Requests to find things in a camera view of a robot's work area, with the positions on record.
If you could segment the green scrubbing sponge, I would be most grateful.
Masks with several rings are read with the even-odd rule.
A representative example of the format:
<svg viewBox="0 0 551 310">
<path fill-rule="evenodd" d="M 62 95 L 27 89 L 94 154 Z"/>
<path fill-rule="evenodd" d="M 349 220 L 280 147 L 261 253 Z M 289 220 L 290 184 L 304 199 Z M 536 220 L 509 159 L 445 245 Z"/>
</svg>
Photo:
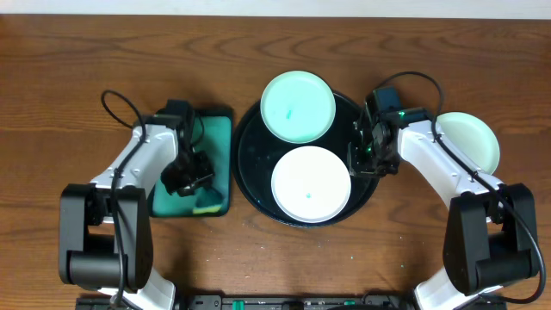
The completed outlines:
<svg viewBox="0 0 551 310">
<path fill-rule="evenodd" d="M 194 194 L 194 216 L 218 216 L 225 206 L 226 198 L 214 188 L 200 188 Z"/>
</svg>

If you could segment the white plate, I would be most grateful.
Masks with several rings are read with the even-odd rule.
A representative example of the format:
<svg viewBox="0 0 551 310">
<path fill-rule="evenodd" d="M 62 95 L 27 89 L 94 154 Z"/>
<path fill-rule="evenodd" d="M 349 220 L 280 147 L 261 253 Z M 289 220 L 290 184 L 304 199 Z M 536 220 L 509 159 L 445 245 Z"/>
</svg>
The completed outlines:
<svg viewBox="0 0 551 310">
<path fill-rule="evenodd" d="M 352 191 L 344 162 L 319 146 L 301 146 L 283 155 L 273 169 L 270 187 L 277 206 L 307 224 L 336 217 Z"/>
</svg>

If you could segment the mint plate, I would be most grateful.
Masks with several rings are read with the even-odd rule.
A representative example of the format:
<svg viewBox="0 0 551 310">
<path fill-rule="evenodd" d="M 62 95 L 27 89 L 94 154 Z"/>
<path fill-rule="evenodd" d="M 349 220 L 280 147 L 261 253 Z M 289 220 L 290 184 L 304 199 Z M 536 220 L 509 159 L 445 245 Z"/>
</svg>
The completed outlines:
<svg viewBox="0 0 551 310">
<path fill-rule="evenodd" d="M 322 137 L 336 112 L 330 86 L 308 71 L 287 71 L 274 77 L 260 100 L 264 125 L 278 139 L 292 144 L 306 144 Z"/>
<path fill-rule="evenodd" d="M 463 112 L 448 112 L 437 117 L 448 138 L 485 173 L 493 174 L 500 160 L 498 139 L 481 119 Z"/>
</svg>

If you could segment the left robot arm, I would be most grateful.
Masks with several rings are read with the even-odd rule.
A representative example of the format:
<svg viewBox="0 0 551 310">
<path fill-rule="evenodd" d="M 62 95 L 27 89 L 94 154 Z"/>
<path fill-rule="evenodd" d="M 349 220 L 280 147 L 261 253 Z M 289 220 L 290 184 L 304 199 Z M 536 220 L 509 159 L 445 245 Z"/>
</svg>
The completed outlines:
<svg viewBox="0 0 551 310">
<path fill-rule="evenodd" d="M 86 184 L 67 185 L 60 196 L 59 277 L 109 295 L 134 309 L 171 310 L 176 286 L 153 268 L 148 196 L 156 183 L 169 194 L 191 196 L 206 188 L 214 169 L 193 147 L 195 111 L 169 100 L 141 116 L 117 159 Z"/>
</svg>

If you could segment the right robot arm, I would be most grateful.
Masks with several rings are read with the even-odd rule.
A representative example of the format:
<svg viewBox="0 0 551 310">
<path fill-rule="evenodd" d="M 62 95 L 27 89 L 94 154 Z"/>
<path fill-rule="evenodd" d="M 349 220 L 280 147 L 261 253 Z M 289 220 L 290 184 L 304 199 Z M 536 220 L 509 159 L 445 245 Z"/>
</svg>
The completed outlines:
<svg viewBox="0 0 551 310">
<path fill-rule="evenodd" d="M 496 290 L 537 276 L 537 300 L 546 269 L 537 242 L 534 196 L 522 183 L 506 185 L 486 173 L 445 135 L 424 108 L 404 108 L 394 87 L 379 87 L 365 99 L 351 144 L 352 177 L 395 175 L 411 164 L 448 208 L 443 267 L 413 290 L 415 309 L 504 306 Z"/>
</svg>

